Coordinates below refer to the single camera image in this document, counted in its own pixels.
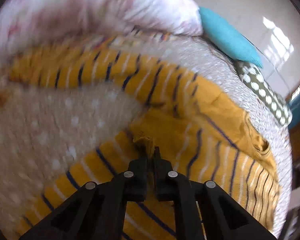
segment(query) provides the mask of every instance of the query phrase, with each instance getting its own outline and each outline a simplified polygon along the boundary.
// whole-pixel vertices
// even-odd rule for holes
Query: teal pillow
[[[262,68],[260,56],[255,47],[220,15],[210,9],[199,9],[203,31],[225,54],[234,60],[253,63]]]

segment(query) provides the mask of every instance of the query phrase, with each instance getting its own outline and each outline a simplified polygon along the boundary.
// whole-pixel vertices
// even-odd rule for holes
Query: yellow garment
[[[197,73],[106,45],[90,51],[61,45],[41,47],[18,58],[10,79],[58,89],[111,80],[148,106],[147,113],[127,130],[60,175],[54,181],[58,192],[45,187],[34,203],[41,217],[86,182],[104,183],[127,170],[129,161],[138,158],[134,142],[151,152],[154,145],[147,138],[153,138],[175,171],[198,182],[214,180],[271,230],[279,185],[270,146],[252,127],[247,112]],[[19,234],[39,222],[34,209],[21,219]],[[173,208],[159,203],[150,191],[144,203],[128,203],[123,231],[126,239],[174,239]]]

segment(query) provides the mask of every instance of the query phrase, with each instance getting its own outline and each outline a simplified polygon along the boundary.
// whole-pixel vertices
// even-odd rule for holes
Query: striped fabric
[[[10,79],[39,87],[77,88],[113,81],[148,106],[147,113],[115,138],[97,146],[46,186],[20,218],[22,235],[88,181],[104,183],[138,158],[135,136],[154,139],[162,158],[189,179],[214,180],[271,230],[279,197],[270,146],[248,114],[220,88],[179,65],[109,49],[115,37],[90,50],[40,47],[17,58]],[[170,203],[153,192],[144,203],[128,203],[123,239],[175,239]]]

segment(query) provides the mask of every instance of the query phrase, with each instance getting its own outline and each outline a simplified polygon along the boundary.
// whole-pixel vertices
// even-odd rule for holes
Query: pink floral pillow
[[[86,31],[129,32],[135,25],[202,34],[193,0],[7,0],[0,10],[0,64],[39,42]]]

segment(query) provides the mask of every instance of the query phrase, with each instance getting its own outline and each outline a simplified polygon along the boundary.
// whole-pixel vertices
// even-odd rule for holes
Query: metal pin
[[[86,189],[94,189],[96,187],[96,184],[94,184],[93,182],[88,182],[85,187]]]
[[[178,176],[178,173],[176,171],[169,171],[168,176],[171,178],[175,178],[176,176]]]
[[[126,178],[131,178],[131,177],[133,177],[133,172],[132,172],[132,171],[126,171],[123,175],[124,175]]]
[[[209,188],[214,188],[216,186],[215,182],[212,180],[209,180],[206,182],[206,186]]]

